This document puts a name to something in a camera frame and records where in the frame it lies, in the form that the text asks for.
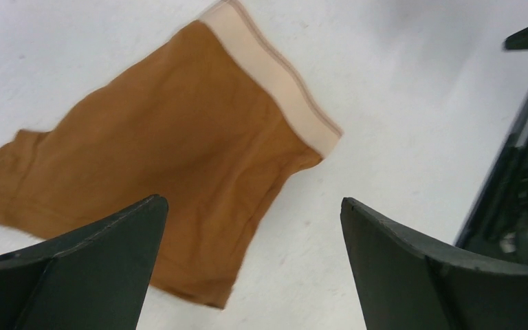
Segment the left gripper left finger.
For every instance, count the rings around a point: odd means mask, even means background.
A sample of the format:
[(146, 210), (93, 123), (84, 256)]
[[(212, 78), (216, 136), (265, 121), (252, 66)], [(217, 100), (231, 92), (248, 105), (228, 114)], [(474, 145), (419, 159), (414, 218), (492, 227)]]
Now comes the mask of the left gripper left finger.
[(167, 214), (151, 195), (0, 255), (0, 329), (135, 329)]

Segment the brown underwear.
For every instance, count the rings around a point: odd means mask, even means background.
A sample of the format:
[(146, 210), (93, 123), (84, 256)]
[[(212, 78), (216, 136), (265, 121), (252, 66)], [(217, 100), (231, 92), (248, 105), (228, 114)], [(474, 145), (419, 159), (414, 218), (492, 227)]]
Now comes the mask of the brown underwear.
[(287, 179), (341, 136), (242, 3), (220, 1), (51, 131), (0, 147), (0, 225), (50, 239), (161, 195), (151, 284), (223, 309)]

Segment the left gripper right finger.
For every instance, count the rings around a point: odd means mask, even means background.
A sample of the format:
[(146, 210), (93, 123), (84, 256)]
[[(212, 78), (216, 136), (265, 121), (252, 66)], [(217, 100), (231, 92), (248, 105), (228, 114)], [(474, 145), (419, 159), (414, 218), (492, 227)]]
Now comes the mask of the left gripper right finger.
[(368, 329), (528, 329), (528, 265), (454, 247), (351, 197), (340, 220)]

